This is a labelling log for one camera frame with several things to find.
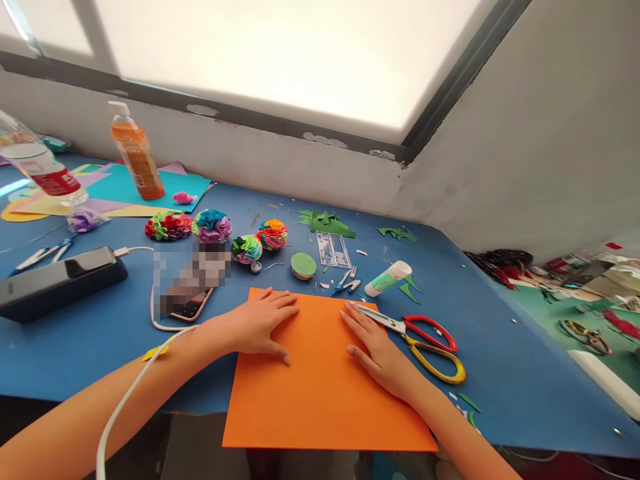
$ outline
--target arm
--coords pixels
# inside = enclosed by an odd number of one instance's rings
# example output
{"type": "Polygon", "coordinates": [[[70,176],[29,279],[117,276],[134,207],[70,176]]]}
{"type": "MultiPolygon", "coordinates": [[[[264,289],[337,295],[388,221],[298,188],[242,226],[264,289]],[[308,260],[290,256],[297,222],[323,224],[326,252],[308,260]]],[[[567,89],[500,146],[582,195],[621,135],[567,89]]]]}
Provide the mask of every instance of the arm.
{"type": "MultiPolygon", "coordinates": [[[[270,295],[214,317],[177,338],[158,358],[120,412],[109,435],[107,457],[132,438],[187,380],[232,351],[269,353],[290,363],[271,331],[298,312],[296,296],[270,295]]],[[[144,368],[140,358],[98,380],[42,416],[0,448],[3,480],[82,479],[95,469],[102,431],[125,392],[144,368]]]]}
{"type": "Polygon", "coordinates": [[[467,480],[520,479],[438,388],[431,384],[384,334],[378,324],[345,302],[343,319],[362,340],[369,355],[347,347],[360,365],[388,392],[408,403],[432,432],[467,480]]]}

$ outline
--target peeling paint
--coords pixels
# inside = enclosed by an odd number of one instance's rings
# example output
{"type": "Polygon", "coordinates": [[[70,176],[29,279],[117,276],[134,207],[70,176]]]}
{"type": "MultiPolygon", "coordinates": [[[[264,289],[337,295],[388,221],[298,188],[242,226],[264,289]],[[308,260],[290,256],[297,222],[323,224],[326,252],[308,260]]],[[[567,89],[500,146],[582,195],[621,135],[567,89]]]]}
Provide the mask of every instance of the peeling paint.
{"type": "Polygon", "coordinates": [[[303,135],[303,137],[306,140],[314,141],[314,142],[317,142],[317,143],[323,143],[324,145],[331,145],[332,147],[349,148],[349,146],[346,143],[341,142],[340,140],[328,139],[326,137],[323,137],[322,135],[314,135],[311,132],[306,132],[303,135]]]}
{"type": "Polygon", "coordinates": [[[369,154],[374,157],[386,158],[387,160],[395,160],[395,153],[384,150],[369,150],[369,154]]]}
{"type": "Polygon", "coordinates": [[[205,117],[215,117],[220,113],[218,110],[205,105],[187,105],[187,110],[196,115],[204,115],[205,117]]]}
{"type": "Polygon", "coordinates": [[[128,97],[129,96],[129,92],[126,92],[124,90],[105,90],[105,93],[110,93],[112,95],[118,95],[118,97],[128,97]]]}

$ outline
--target black power bank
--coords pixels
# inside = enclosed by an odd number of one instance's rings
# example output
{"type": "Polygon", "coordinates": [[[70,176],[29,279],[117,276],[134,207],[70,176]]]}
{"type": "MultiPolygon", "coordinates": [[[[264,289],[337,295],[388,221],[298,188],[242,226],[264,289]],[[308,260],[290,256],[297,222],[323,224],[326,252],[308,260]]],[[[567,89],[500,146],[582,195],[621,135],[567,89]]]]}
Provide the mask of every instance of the black power bank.
{"type": "Polygon", "coordinates": [[[27,270],[0,280],[0,317],[30,322],[127,275],[124,264],[109,247],[27,270]]]}

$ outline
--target pixelated blur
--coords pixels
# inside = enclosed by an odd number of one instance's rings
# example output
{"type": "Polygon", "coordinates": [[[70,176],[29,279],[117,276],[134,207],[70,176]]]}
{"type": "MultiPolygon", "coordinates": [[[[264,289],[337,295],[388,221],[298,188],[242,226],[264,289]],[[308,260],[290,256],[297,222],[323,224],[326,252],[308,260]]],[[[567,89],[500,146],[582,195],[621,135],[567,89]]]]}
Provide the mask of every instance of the pixelated blur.
{"type": "Polygon", "coordinates": [[[225,243],[158,243],[153,252],[153,316],[166,318],[174,305],[187,303],[224,285],[231,268],[225,243]]]}

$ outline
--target scissor blade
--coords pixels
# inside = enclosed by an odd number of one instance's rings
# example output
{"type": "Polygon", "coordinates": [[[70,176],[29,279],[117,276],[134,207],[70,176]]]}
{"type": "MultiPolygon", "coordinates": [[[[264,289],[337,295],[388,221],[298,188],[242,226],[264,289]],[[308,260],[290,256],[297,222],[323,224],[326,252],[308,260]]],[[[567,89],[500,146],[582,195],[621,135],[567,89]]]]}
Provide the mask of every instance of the scissor blade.
{"type": "Polygon", "coordinates": [[[406,333],[406,326],[404,322],[394,320],[391,317],[388,317],[383,313],[376,312],[376,310],[372,310],[368,307],[365,307],[364,305],[356,304],[356,307],[358,307],[362,313],[364,313],[372,320],[375,320],[380,325],[384,325],[386,328],[395,330],[396,332],[402,333],[403,335],[406,333]]]}

